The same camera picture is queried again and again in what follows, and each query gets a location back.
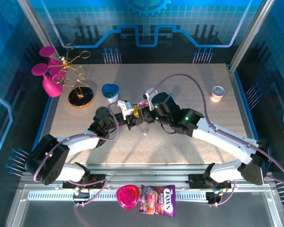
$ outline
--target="grid pattern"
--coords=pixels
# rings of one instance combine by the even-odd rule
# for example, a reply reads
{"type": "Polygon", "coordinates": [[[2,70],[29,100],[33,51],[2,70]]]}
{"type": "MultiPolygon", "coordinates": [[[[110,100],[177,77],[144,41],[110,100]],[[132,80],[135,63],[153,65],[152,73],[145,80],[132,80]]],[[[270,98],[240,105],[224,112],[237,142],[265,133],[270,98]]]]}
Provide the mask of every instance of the grid pattern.
{"type": "MultiPolygon", "coordinates": [[[[194,34],[197,25],[202,28],[207,25],[205,33],[198,31],[196,37],[207,37],[210,33],[211,25],[215,25],[213,33],[218,32],[218,38],[222,44],[229,44],[231,38],[239,24],[246,7],[235,6],[167,6],[167,9],[155,16],[139,16],[126,7],[67,7],[49,8],[48,11],[56,24],[64,43],[75,40],[75,33],[79,34],[78,24],[83,25],[84,32],[86,26],[98,27],[99,35],[104,35],[108,30],[112,30],[115,25],[142,25],[141,36],[150,36],[151,26],[160,24],[176,24],[185,29],[189,34],[194,34]]],[[[58,45],[56,34],[47,18],[43,8],[37,8],[41,21],[55,45],[58,45]]],[[[243,21],[240,31],[237,34],[235,45],[239,45],[248,26],[257,11],[257,7],[250,7],[243,21]]]]}
{"type": "Polygon", "coordinates": [[[263,41],[271,52],[271,56],[265,63],[266,68],[269,71],[278,68],[284,80],[284,33],[271,13],[265,19],[254,43],[262,43],[263,41]]]}
{"type": "Polygon", "coordinates": [[[23,15],[0,54],[0,97],[3,99],[9,91],[17,70],[26,71],[30,68],[29,62],[23,55],[31,40],[38,40],[38,37],[23,15]]]}

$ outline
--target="fox's candy bag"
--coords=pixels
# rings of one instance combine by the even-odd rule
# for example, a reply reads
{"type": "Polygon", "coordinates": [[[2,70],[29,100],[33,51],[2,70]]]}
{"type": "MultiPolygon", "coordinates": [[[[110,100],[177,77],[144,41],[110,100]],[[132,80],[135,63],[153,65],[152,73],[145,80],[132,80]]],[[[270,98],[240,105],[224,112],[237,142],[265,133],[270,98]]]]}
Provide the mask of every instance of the fox's candy bag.
{"type": "Polygon", "coordinates": [[[174,185],[141,185],[141,187],[140,213],[176,216],[176,187],[174,185]]]}

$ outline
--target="yellow object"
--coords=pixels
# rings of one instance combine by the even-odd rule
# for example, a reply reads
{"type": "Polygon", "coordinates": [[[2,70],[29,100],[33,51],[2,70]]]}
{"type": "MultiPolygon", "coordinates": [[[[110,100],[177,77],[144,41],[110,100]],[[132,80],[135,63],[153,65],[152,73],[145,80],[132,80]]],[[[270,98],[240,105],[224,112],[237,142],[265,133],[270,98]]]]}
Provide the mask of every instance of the yellow object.
{"type": "Polygon", "coordinates": [[[140,118],[139,113],[138,113],[138,110],[140,109],[139,106],[138,105],[133,105],[133,108],[134,108],[133,115],[136,118],[140,118]]]}

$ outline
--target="cable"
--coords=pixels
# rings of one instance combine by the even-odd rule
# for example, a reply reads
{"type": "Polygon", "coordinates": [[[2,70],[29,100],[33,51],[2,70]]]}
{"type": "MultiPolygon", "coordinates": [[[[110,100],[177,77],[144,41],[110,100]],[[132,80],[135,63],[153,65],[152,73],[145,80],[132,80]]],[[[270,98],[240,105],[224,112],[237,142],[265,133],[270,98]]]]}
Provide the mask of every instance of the cable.
{"type": "Polygon", "coordinates": [[[87,202],[77,203],[77,205],[79,205],[79,206],[85,206],[85,205],[89,204],[90,202],[92,202],[103,191],[103,189],[107,185],[107,179],[102,179],[102,180],[94,181],[94,182],[91,182],[91,183],[77,183],[77,182],[74,182],[74,181],[67,181],[67,182],[71,183],[71,184],[74,184],[76,186],[90,186],[90,185],[94,185],[94,184],[98,184],[98,183],[104,182],[103,187],[100,189],[100,191],[97,192],[97,194],[93,198],[91,198],[87,202]]]}
{"type": "Polygon", "coordinates": [[[162,128],[167,134],[169,134],[169,135],[176,134],[175,131],[174,131],[174,132],[168,132],[168,131],[166,131],[165,128],[163,127],[163,124],[162,124],[162,123],[161,123],[161,128],[162,128]]]}
{"type": "MultiPolygon", "coordinates": [[[[216,127],[213,125],[213,123],[210,121],[210,119],[209,119],[209,117],[208,117],[208,113],[207,113],[207,106],[206,106],[206,99],[205,99],[205,96],[204,96],[204,92],[203,92],[203,90],[202,90],[200,84],[199,84],[199,83],[196,81],[196,79],[194,79],[193,77],[191,77],[191,76],[189,76],[189,75],[187,75],[187,74],[185,74],[185,73],[175,73],[175,74],[169,75],[169,76],[165,77],[163,80],[161,80],[161,81],[159,82],[159,84],[157,84],[157,86],[149,93],[149,95],[151,95],[155,90],[157,90],[158,87],[160,87],[161,84],[162,84],[165,80],[167,80],[167,79],[169,79],[169,78],[171,78],[171,77],[174,77],[174,76],[184,76],[184,77],[188,77],[188,78],[190,78],[191,80],[193,80],[194,83],[198,86],[198,88],[199,88],[199,90],[200,90],[200,92],[201,92],[201,95],[202,95],[203,105],[204,105],[204,114],[205,114],[205,118],[206,118],[207,123],[208,123],[213,129],[215,129],[215,131],[216,131],[217,133],[219,133],[219,134],[221,134],[221,135],[223,135],[223,136],[225,136],[225,137],[227,137],[227,138],[229,138],[229,139],[233,139],[234,141],[236,141],[236,142],[238,142],[239,144],[241,144],[242,146],[244,146],[244,143],[245,143],[244,140],[242,140],[242,139],[240,139],[240,138],[237,138],[237,137],[235,137],[235,136],[233,136],[233,135],[230,135],[229,133],[227,133],[227,132],[225,132],[225,131],[221,131],[220,129],[216,128],[216,127]]],[[[270,160],[284,173],[284,168],[283,168],[283,166],[281,166],[281,164],[280,164],[278,161],[276,161],[272,156],[270,156],[268,153],[266,153],[265,151],[263,151],[263,150],[257,148],[256,146],[254,146],[254,145],[252,145],[252,144],[250,145],[250,147],[251,147],[252,149],[254,149],[254,150],[260,152],[262,155],[264,155],[264,156],[267,157],[268,159],[270,159],[270,160]]],[[[284,184],[284,181],[283,181],[283,180],[279,180],[279,179],[276,179],[276,178],[270,177],[270,176],[266,176],[266,177],[267,177],[267,178],[270,178],[270,179],[272,179],[272,180],[274,180],[274,181],[278,181],[278,182],[281,182],[281,183],[284,184]]]]}
{"type": "Polygon", "coordinates": [[[211,207],[211,206],[220,206],[220,205],[226,203],[226,202],[232,197],[233,193],[235,192],[236,186],[237,186],[237,180],[235,180],[235,183],[233,184],[233,188],[232,188],[231,194],[229,195],[229,197],[228,197],[226,200],[224,200],[223,202],[221,202],[221,201],[222,201],[222,198],[221,198],[221,200],[220,200],[219,203],[217,203],[217,204],[209,204],[209,206],[210,206],[210,207],[211,207]]]}
{"type": "Polygon", "coordinates": [[[108,134],[113,133],[117,128],[113,129],[112,131],[109,131],[108,134]]]}
{"type": "Polygon", "coordinates": [[[72,136],[70,136],[70,137],[68,137],[68,138],[66,138],[66,139],[64,139],[64,140],[62,140],[61,142],[57,143],[57,144],[48,152],[48,154],[44,157],[44,159],[42,160],[42,162],[40,163],[39,167],[37,168],[37,170],[36,170],[36,172],[35,172],[35,174],[34,174],[34,181],[35,181],[35,182],[40,182],[39,180],[37,180],[37,176],[38,176],[38,174],[39,174],[41,168],[43,167],[44,163],[47,161],[47,159],[49,158],[49,156],[53,153],[53,151],[54,151],[58,146],[60,146],[61,144],[65,143],[65,142],[67,142],[67,141],[69,141],[69,140],[71,140],[71,139],[74,139],[74,138],[77,138],[77,137],[83,137],[83,136],[84,136],[84,137],[85,137],[85,136],[89,136],[89,137],[97,138],[97,139],[100,139],[100,140],[110,140],[110,141],[116,140],[116,139],[119,137],[119,132],[120,132],[120,130],[119,130],[119,123],[118,123],[118,120],[116,119],[116,117],[115,117],[113,111],[112,111],[111,108],[110,108],[112,105],[116,105],[116,104],[117,104],[117,102],[114,102],[114,103],[111,103],[111,104],[108,105],[109,112],[110,112],[110,114],[112,115],[112,117],[113,117],[113,119],[114,119],[114,121],[115,121],[116,129],[117,129],[117,134],[116,134],[116,136],[115,136],[114,138],[108,139],[108,138],[103,138],[103,137],[100,137],[100,136],[95,136],[95,135],[90,135],[90,134],[77,134],[77,135],[72,135],[72,136]]]}

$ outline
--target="wooden table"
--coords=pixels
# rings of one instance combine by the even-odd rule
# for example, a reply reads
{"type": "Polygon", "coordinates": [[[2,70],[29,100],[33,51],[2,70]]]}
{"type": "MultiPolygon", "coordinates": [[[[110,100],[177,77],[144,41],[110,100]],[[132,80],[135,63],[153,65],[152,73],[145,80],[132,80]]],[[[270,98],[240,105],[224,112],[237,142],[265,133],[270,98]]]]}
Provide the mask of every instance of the wooden table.
{"type": "MultiPolygon", "coordinates": [[[[109,103],[101,88],[106,83],[120,87],[119,100],[137,103],[143,100],[145,90],[155,87],[167,75],[182,72],[193,76],[204,90],[210,119],[235,133],[246,136],[238,104],[225,64],[115,64],[85,65],[87,84],[95,93],[93,102],[85,108],[76,108],[68,102],[71,87],[64,87],[53,120],[51,134],[55,137],[70,136],[85,131],[93,123],[95,111],[109,103]],[[222,86],[226,94],[222,101],[209,99],[211,89],[222,86]]],[[[69,83],[76,83],[76,76],[68,71],[69,83]]],[[[200,91],[193,81],[185,77],[173,77],[158,89],[172,93],[180,108],[192,108],[204,114],[200,91]]],[[[115,113],[121,112],[118,107],[115,113]]],[[[217,147],[185,135],[168,135],[158,123],[142,124],[128,131],[121,127],[116,141],[85,150],[68,157],[69,162],[100,163],[220,163],[235,160],[229,153],[217,147]]]]}

